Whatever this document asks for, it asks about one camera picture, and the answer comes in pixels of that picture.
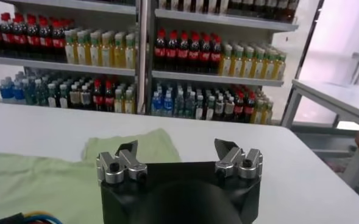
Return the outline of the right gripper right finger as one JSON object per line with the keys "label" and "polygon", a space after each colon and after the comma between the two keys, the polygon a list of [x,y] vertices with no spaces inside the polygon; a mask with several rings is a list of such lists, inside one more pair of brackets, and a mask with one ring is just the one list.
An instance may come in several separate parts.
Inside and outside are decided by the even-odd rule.
{"label": "right gripper right finger", "polygon": [[237,175],[252,180],[261,177],[263,154],[259,149],[250,149],[247,153],[232,141],[215,139],[215,149],[219,161],[215,162],[215,173],[223,178]]}

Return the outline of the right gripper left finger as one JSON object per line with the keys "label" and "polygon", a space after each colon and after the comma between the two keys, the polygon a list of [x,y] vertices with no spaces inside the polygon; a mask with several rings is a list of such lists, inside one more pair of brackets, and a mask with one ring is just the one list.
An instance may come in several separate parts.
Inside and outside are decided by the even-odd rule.
{"label": "right gripper left finger", "polygon": [[137,160],[138,141],[121,144],[114,155],[101,152],[96,158],[99,184],[119,184],[127,175],[131,180],[143,182],[148,174],[148,167]]}

